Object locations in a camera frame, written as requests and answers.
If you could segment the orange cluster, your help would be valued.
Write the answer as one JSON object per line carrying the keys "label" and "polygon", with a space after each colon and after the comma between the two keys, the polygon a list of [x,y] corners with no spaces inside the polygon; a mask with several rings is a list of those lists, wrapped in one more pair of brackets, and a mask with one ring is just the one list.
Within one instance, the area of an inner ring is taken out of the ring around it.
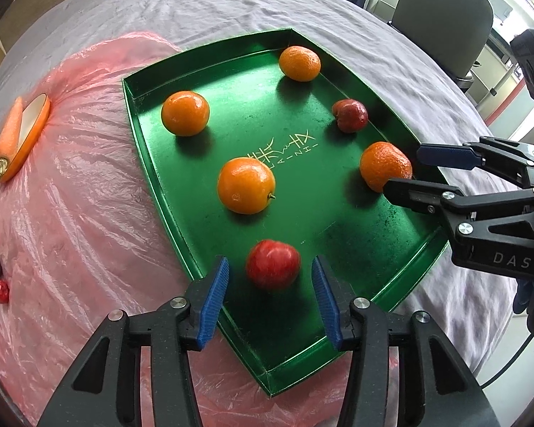
{"label": "orange cluster", "polygon": [[391,143],[376,142],[362,153],[360,173],[366,185],[382,193],[391,178],[413,178],[413,167],[407,156]]}

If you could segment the small orange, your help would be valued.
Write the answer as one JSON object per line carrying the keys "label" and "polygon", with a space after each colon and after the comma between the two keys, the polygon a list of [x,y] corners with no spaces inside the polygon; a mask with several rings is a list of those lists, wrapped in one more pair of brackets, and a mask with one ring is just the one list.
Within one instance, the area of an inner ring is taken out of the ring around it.
{"label": "small orange", "polygon": [[279,56],[279,68],[285,76],[298,82],[309,82],[319,75],[321,61],[312,50],[292,45]]}
{"label": "small orange", "polygon": [[192,137],[202,132],[210,117],[207,100],[194,91],[177,91],[163,103],[161,120],[178,137]]}

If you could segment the large orange front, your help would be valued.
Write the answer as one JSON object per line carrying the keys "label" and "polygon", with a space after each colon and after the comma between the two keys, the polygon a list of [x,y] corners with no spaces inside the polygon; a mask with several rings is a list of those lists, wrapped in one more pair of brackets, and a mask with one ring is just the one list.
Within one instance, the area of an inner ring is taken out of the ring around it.
{"label": "large orange front", "polygon": [[254,215],[275,200],[276,179],[262,162],[250,157],[227,161],[219,173],[217,194],[228,210]]}

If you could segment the grey office chair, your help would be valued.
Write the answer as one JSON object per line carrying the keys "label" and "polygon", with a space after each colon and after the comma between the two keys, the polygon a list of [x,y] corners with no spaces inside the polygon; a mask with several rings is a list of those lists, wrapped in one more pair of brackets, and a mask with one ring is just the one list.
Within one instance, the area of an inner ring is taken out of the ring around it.
{"label": "grey office chair", "polygon": [[493,20],[489,0],[398,0],[391,26],[467,91]]}

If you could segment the pink plastic sheet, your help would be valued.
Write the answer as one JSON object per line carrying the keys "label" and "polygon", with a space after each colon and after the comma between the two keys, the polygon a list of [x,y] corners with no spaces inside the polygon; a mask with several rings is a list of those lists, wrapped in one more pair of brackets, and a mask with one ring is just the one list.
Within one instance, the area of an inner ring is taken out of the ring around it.
{"label": "pink plastic sheet", "polygon": [[176,47],[130,33],[67,57],[31,84],[17,68],[0,88],[0,131],[15,98],[51,98],[24,166],[0,183],[0,381],[35,425],[106,315],[156,310],[187,278],[138,164],[122,79]]}

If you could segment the green metal tray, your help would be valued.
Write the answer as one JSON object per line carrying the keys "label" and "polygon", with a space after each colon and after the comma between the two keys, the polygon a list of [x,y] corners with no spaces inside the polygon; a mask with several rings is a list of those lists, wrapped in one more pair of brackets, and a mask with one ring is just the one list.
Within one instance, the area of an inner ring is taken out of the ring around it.
{"label": "green metal tray", "polygon": [[[319,56],[312,81],[291,80],[279,68],[292,45]],[[141,168],[178,260],[193,280],[219,255],[229,260],[219,325],[267,394],[290,389],[337,356],[311,283],[315,257],[325,257],[358,295],[393,310],[446,250],[432,216],[390,204],[359,171],[370,144],[389,142],[414,158],[419,139],[352,70],[298,31],[211,42],[148,65],[122,85]],[[177,91],[194,91],[210,106],[195,136],[175,136],[162,123],[163,103]],[[340,131],[331,111],[346,98],[368,112],[356,133]],[[275,176],[275,200],[257,214],[234,213],[219,200],[219,173],[236,157],[255,158]],[[265,239],[301,255],[300,273],[285,289],[264,290],[247,278],[248,254]]]}

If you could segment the carrot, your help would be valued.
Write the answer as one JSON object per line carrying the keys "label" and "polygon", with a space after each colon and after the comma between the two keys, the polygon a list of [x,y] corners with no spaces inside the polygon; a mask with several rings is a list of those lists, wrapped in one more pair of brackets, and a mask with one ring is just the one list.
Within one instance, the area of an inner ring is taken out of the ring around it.
{"label": "carrot", "polygon": [[5,174],[17,152],[23,111],[23,99],[18,96],[12,104],[0,134],[0,178]]}

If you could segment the orange oval dish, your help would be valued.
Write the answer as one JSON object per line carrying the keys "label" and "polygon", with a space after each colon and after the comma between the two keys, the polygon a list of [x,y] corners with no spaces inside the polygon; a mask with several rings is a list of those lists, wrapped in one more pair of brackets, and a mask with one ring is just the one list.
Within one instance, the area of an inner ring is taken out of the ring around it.
{"label": "orange oval dish", "polygon": [[31,150],[35,146],[51,113],[52,102],[46,94],[36,96],[27,106],[24,105],[17,152],[8,165],[1,183],[7,183],[20,171]]}

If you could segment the grey bed sheet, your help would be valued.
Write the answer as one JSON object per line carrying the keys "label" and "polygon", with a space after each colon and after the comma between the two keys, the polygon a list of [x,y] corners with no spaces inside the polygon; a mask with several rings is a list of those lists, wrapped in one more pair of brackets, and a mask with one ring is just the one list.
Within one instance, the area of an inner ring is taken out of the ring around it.
{"label": "grey bed sheet", "polygon": [[152,32],[188,49],[216,39],[292,27],[365,80],[424,142],[474,141],[488,129],[473,105],[423,52],[343,0],[67,0],[38,19],[0,67],[31,84],[105,39]]}

